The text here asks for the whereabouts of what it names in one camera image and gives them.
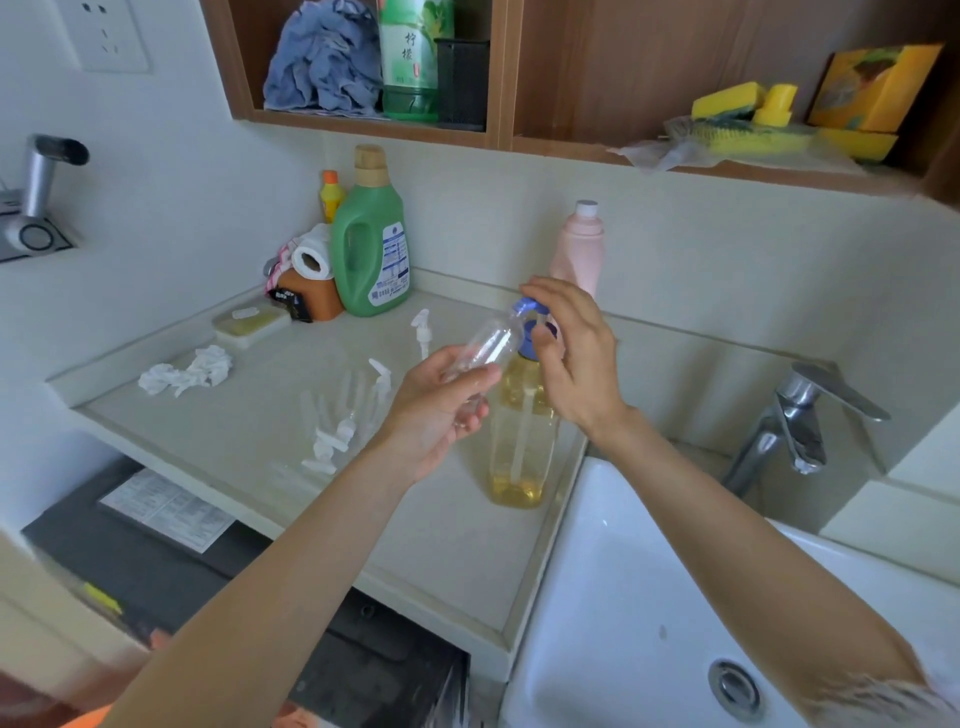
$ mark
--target faucet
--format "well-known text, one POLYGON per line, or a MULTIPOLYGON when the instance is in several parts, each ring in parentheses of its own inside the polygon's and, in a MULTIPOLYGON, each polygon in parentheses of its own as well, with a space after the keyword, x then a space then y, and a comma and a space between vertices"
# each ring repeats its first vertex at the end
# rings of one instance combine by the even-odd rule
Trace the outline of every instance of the faucet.
POLYGON ((0 242, 9 248, 0 251, 0 262, 23 255, 46 255, 64 244, 72 247, 47 217, 47 201, 54 182, 57 162, 83 166, 90 159, 86 147, 76 139, 34 134, 27 140, 27 184, 3 196, 5 216, 0 218, 0 242), (11 196, 19 194, 16 204, 11 196))
POLYGON ((760 415, 747 442, 736 454, 721 479, 737 497, 744 497, 760 469, 785 441, 790 463, 801 475, 819 472, 827 464, 814 403, 827 394, 863 417, 875 422, 890 419, 890 413, 851 388, 842 378, 814 364, 795 361, 790 375, 774 392, 774 401, 760 415))

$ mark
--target plastic bag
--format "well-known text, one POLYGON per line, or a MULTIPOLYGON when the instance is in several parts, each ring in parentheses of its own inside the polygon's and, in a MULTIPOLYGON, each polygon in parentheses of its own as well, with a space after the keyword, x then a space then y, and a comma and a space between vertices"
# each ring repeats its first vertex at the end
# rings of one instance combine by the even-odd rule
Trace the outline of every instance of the plastic bag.
POLYGON ((736 119, 692 119, 680 116, 664 125, 669 139, 643 141, 611 149, 638 169, 667 171, 674 167, 714 167, 725 159, 761 167, 805 172, 867 172, 816 130, 803 124, 763 127, 736 119))

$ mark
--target hand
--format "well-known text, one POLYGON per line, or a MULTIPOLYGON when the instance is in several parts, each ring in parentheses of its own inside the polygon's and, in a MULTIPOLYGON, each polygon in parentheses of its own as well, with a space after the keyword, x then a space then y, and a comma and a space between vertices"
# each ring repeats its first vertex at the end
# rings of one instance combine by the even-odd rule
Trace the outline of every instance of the hand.
POLYGON ((383 447, 393 454, 407 486, 433 473, 450 446, 480 429, 490 414, 490 406, 481 399, 476 414, 455 422, 464 402, 484 394, 500 379, 500 370, 493 364, 442 384, 444 372, 462 348, 440 349, 407 372, 383 426, 371 440, 371 447, 383 447))
POLYGON ((599 443, 629 410, 620 397, 613 331, 590 294, 572 283, 533 276, 520 291, 550 309, 564 338, 565 357, 546 326, 533 330, 551 404, 599 443))

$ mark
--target sink drain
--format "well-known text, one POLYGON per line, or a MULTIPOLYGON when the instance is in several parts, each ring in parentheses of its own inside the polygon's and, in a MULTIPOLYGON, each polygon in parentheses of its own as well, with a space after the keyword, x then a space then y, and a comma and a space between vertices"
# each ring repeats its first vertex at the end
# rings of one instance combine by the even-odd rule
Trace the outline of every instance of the sink drain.
POLYGON ((707 673, 710 689, 717 702, 731 716, 744 723, 763 717, 763 695, 754 678, 730 660, 717 660, 707 673))

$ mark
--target blue pump cap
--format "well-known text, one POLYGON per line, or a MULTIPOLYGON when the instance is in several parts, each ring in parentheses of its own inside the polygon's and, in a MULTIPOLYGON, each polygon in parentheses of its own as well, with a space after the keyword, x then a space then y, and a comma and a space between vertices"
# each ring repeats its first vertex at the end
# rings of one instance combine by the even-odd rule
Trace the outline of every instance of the blue pump cap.
MULTIPOLYGON (((533 330, 536 325, 536 321, 528 321, 523 325, 523 343, 520 344, 519 354, 524 359, 530 359, 530 361, 540 361, 537 359, 537 352, 534 351, 533 330)), ((550 329, 550 333, 554 336, 557 335, 557 327, 553 324, 547 324, 546 327, 550 329)))
POLYGON ((545 305, 537 303, 533 299, 528 299, 526 296, 514 303, 514 313, 517 316, 530 313, 530 311, 537 311, 537 313, 542 313, 544 316, 550 313, 550 309, 545 305))

